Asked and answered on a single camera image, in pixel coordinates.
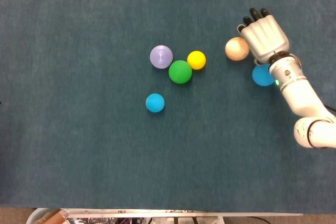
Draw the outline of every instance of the ball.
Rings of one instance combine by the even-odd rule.
[[[249,48],[243,38],[232,38],[225,45],[225,54],[231,60],[244,60],[248,56],[248,53]]]
[[[200,70],[205,66],[206,58],[201,51],[193,51],[188,55],[188,64],[194,70]]]
[[[273,76],[269,73],[270,64],[257,65],[252,71],[252,79],[260,86],[266,87],[274,83]]]
[[[164,45],[156,46],[150,53],[150,61],[156,68],[164,69],[169,67],[173,61],[173,52]]]
[[[169,77],[177,84],[189,81],[192,73],[190,65],[184,60],[177,60],[169,67]]]
[[[150,112],[158,113],[163,110],[164,99],[160,94],[150,94],[146,99],[146,107]]]

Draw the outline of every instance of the finger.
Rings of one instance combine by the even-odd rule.
[[[243,18],[243,22],[245,23],[246,26],[249,26],[252,23],[252,20],[249,17],[245,16]]]
[[[257,10],[255,10],[254,8],[250,9],[250,13],[252,15],[252,18],[254,19],[254,21],[257,21],[258,19],[261,18],[261,16],[259,15],[259,13],[257,12]]]
[[[269,15],[269,12],[266,10],[266,8],[261,9],[260,12],[263,17],[266,17],[267,15]]]
[[[243,24],[240,24],[238,27],[237,27],[237,30],[238,32],[242,32],[241,30],[243,30],[245,28],[245,26]]]

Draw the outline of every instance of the orange ball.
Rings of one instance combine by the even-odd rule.
[[[244,60],[249,53],[249,48],[243,38],[235,37],[225,45],[225,54],[231,60]]]

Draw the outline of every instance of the hand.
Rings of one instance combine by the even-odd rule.
[[[245,25],[239,25],[237,30],[246,40],[254,57],[261,63],[269,63],[269,59],[275,53],[289,51],[289,41],[274,17],[265,8],[260,12],[263,17],[251,8],[254,22],[245,16]]]

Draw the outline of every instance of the yellow ball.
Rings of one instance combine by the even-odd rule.
[[[205,55],[200,51],[193,51],[188,55],[187,62],[194,70],[200,70],[205,66]]]
[[[243,38],[235,37],[225,45],[225,54],[231,60],[244,60],[249,53],[249,48]]]

